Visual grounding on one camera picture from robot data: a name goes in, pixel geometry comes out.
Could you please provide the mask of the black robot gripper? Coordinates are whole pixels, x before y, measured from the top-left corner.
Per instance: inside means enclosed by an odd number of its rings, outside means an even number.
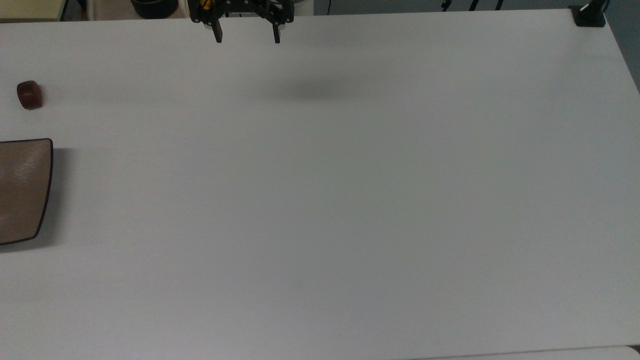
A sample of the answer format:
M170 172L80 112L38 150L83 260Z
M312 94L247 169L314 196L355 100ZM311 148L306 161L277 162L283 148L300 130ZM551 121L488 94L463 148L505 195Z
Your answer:
M281 25L295 19L292 0L190 0L189 15L194 23L212 26L215 41L221 44L223 31L220 19L227 14L252 13L272 23L275 44L281 43Z

